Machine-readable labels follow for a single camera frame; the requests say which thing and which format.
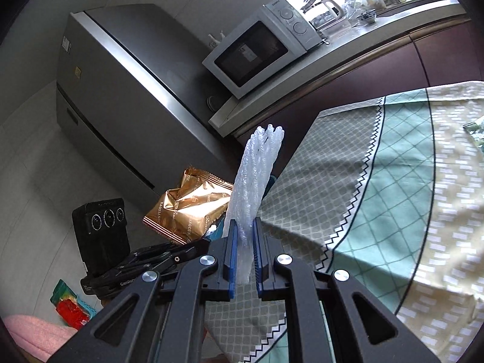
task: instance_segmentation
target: white microwave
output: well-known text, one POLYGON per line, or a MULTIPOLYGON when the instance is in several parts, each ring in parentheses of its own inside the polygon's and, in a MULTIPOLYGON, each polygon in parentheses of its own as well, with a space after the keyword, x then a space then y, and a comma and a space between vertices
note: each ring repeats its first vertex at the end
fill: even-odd
POLYGON ((227 35, 203 65, 240 99, 319 43, 321 36, 300 12, 273 0, 227 35))

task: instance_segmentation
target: microwave knob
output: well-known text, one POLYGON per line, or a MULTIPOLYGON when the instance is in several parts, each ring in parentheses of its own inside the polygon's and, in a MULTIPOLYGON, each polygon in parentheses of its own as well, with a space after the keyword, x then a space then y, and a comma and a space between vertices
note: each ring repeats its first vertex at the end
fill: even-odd
POLYGON ((306 25, 304 23, 301 23, 300 21, 294 25, 294 31, 298 34, 304 34, 306 30, 306 25))
POLYGON ((289 8, 282 8, 281 9, 281 17, 283 19, 289 20, 292 19, 294 13, 289 8))

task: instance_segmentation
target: countertop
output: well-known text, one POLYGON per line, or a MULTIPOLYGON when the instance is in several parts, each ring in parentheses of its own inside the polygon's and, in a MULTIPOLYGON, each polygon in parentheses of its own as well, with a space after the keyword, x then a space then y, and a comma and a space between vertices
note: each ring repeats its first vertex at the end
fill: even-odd
POLYGON ((357 26, 330 45, 320 44, 287 66, 240 100, 232 96, 213 117, 210 124, 221 136, 228 136, 245 122, 323 72, 371 50, 410 30, 432 22, 465 14, 458 0, 437 1, 389 17, 377 18, 373 25, 357 26))

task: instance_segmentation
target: floor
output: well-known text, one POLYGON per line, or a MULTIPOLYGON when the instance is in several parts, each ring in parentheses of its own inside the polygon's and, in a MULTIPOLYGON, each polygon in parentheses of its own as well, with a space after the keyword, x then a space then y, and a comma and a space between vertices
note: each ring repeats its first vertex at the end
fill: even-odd
MULTIPOLYGON (((56 122, 55 82, 30 97, 0 126, 0 316, 26 314, 64 324, 49 301, 59 279, 82 293, 85 276, 72 210, 120 197, 71 145, 56 122)), ((131 249, 164 241, 125 201, 131 249)), ((203 357, 220 353, 207 340, 203 357)))

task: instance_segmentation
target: microwave control panel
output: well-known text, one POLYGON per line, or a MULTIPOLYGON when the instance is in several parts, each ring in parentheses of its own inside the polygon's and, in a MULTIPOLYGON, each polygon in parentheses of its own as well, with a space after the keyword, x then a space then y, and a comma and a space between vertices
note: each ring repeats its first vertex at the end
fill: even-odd
POLYGON ((304 49, 309 50, 321 43, 321 37, 314 27, 287 0, 273 0, 266 8, 296 37, 304 49))

